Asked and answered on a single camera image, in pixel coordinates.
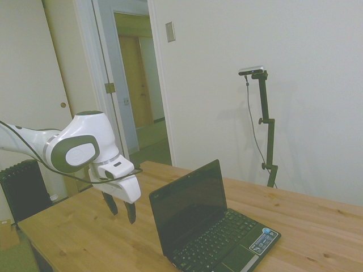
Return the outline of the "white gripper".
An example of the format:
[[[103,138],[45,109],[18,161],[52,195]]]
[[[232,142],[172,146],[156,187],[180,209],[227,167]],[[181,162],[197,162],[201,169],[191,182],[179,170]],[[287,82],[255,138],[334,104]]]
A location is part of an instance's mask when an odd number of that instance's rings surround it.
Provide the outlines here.
[[[124,201],[125,208],[127,210],[128,219],[130,224],[136,221],[136,206],[135,201],[141,196],[141,189],[136,175],[131,175],[121,180],[111,181],[102,184],[96,184],[100,179],[94,176],[92,170],[88,170],[90,181],[92,185],[102,191],[103,198],[113,215],[118,214],[118,208],[113,197]]]

